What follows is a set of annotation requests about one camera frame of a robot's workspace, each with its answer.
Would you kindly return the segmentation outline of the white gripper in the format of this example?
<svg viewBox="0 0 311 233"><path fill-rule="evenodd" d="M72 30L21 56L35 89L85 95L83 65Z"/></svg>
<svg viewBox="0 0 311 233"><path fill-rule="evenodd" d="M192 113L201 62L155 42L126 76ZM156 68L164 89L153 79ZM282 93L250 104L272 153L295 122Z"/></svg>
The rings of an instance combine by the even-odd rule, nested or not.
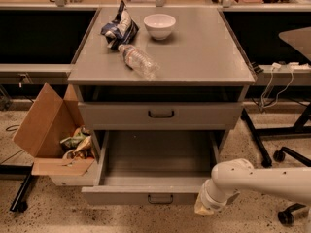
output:
<svg viewBox="0 0 311 233"><path fill-rule="evenodd" d="M202 216L211 216L231 204L240 194L239 190L225 193L218 188L212 179L204 182L194 204L194 212Z"/></svg>

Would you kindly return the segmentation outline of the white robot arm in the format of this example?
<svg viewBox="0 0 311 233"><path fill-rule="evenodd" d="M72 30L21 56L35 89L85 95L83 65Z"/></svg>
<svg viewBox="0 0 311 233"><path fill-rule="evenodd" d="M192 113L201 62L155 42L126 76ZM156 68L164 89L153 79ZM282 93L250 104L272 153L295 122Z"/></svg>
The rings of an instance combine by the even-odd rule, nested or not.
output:
<svg viewBox="0 0 311 233"><path fill-rule="evenodd" d="M251 190L311 205L311 168L256 169L244 158L215 165L199 190L194 212L209 216L230 205L241 191Z"/></svg>

